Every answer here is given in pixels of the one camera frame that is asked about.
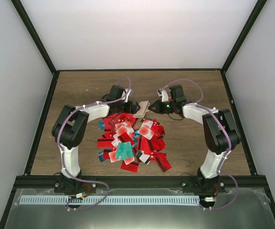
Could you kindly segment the beige leather card holder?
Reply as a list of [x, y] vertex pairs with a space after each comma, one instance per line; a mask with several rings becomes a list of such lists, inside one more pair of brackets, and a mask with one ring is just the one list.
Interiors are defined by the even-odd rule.
[[139, 106], [140, 106], [140, 113], [139, 115], [133, 115], [135, 118], [144, 118], [145, 114], [148, 112], [148, 107], [150, 105], [149, 101], [141, 101], [139, 102]]

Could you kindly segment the teal VIP card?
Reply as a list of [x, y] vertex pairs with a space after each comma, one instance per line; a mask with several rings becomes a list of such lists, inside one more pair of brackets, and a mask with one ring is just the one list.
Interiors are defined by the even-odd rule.
[[116, 150], [117, 159], [128, 159], [133, 157], [132, 145], [130, 142], [119, 143]]

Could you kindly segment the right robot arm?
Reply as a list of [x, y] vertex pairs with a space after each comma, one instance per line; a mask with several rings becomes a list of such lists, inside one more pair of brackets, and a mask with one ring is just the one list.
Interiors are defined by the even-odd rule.
[[208, 108], [199, 102], [188, 101], [181, 85], [158, 89], [160, 97], [149, 106], [157, 114], [177, 114], [183, 119], [191, 119], [203, 125], [205, 143], [208, 148], [206, 158], [197, 171], [196, 186], [208, 192], [217, 182], [221, 168], [228, 155], [241, 142], [241, 135], [229, 109]]

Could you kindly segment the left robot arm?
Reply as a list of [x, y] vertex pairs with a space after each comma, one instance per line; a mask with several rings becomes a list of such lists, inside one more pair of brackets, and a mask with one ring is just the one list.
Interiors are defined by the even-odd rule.
[[92, 104], [63, 107], [51, 131], [61, 154], [61, 173], [55, 192], [70, 194], [82, 190], [78, 151], [87, 124], [115, 113], [136, 113], [140, 106], [129, 100], [132, 94], [130, 87], [113, 85], [107, 95]]

